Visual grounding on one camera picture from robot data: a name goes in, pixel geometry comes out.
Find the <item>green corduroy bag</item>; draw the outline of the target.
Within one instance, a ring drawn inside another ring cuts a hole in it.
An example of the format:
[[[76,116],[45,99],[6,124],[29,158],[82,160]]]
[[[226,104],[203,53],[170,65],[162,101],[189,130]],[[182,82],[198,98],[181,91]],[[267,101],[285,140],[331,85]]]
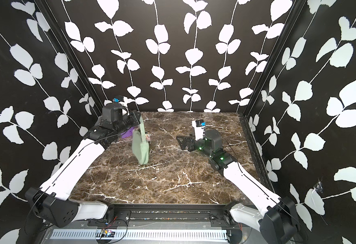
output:
[[[146,140],[145,126],[143,119],[137,130],[132,133],[132,153],[138,160],[139,165],[146,165],[149,161],[149,143]]]

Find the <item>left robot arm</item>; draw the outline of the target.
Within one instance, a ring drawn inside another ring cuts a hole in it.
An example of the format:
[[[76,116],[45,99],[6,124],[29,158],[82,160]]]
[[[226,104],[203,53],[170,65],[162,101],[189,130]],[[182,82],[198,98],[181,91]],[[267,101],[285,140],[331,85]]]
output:
[[[92,163],[123,134],[140,125],[139,111],[118,102],[105,105],[102,115],[62,167],[40,187],[27,190],[25,197],[31,206],[30,212],[59,228],[74,221],[104,218],[107,204],[71,200],[70,195]]]

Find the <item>white red plush charm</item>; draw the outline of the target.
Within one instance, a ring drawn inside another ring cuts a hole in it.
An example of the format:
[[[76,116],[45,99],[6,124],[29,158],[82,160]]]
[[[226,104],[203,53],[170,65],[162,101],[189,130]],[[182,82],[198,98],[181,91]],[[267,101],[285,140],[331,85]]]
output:
[[[147,142],[150,142],[151,141],[151,138],[150,138],[150,134],[149,133],[145,133],[145,137],[146,137],[146,141]]]

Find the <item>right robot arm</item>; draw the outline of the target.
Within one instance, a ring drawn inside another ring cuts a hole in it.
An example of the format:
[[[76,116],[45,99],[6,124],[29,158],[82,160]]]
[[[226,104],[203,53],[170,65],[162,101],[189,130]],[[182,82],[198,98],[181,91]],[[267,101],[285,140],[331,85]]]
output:
[[[177,136],[182,150],[198,151],[207,156],[211,167],[238,187],[254,204],[254,208],[241,203],[227,210],[234,223],[244,224],[259,231],[268,244],[285,244],[301,230],[293,201],[281,198],[253,176],[238,159],[223,148],[223,138],[215,129],[206,130],[201,139]]]

